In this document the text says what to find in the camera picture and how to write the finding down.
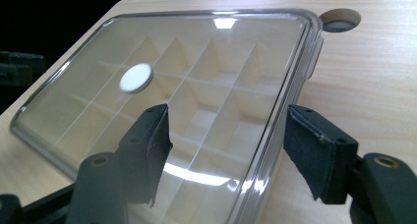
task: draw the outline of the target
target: clear plastic lid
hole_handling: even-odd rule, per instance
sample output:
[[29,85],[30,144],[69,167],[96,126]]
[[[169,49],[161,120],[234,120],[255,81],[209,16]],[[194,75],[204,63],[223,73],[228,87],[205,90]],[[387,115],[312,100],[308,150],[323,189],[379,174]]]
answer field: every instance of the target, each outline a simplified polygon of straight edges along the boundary
[[[173,148],[154,206],[130,205],[132,223],[249,222],[321,29],[303,10],[118,16],[33,94],[11,129],[75,179],[84,159],[114,152],[145,110],[166,103]],[[149,77],[130,75],[126,90],[122,79],[138,65],[150,66]]]

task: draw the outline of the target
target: table surface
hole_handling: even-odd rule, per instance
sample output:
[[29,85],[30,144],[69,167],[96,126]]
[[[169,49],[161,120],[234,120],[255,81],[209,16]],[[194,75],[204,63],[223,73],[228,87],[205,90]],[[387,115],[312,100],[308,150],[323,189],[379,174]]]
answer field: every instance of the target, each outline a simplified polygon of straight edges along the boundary
[[[417,0],[122,0],[0,116],[0,194],[15,194],[25,205],[72,183],[13,136],[9,125],[33,91],[103,21],[128,13],[264,8],[302,8],[317,15],[348,8],[361,15],[353,30],[323,32],[316,70],[298,104],[318,111],[357,139],[359,155],[389,154],[416,173]],[[314,201],[294,164],[282,154],[261,223],[350,223],[350,199],[345,205]]]

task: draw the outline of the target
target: dark background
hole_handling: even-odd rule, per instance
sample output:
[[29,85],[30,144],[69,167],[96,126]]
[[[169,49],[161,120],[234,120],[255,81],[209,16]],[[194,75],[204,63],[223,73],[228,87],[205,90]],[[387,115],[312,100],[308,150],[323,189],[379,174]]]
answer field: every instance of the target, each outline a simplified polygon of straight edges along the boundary
[[[119,1],[0,0],[0,51],[41,55],[49,68]],[[0,113],[27,88],[0,85]]]

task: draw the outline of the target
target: white round sticker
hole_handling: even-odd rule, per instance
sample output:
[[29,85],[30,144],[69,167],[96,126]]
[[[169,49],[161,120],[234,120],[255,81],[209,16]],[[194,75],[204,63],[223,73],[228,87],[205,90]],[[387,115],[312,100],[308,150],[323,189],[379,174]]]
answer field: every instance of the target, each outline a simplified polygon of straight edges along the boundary
[[120,89],[124,92],[138,92],[148,86],[152,80],[152,67],[142,63],[130,68],[120,80]]

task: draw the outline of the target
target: clamp jaw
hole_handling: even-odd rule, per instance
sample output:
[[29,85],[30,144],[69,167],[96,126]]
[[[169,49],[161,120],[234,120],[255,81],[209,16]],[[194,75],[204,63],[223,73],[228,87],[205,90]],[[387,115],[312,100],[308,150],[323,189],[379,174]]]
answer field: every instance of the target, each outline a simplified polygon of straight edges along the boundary
[[86,158],[77,181],[69,187],[25,207],[16,196],[1,195],[0,223],[128,223],[128,203],[153,206],[171,149],[168,106],[153,106],[134,123],[115,152]]
[[345,204],[354,224],[411,224],[417,220],[417,178],[401,160],[380,153],[363,158],[358,142],[319,113],[288,107],[284,149],[314,199]]

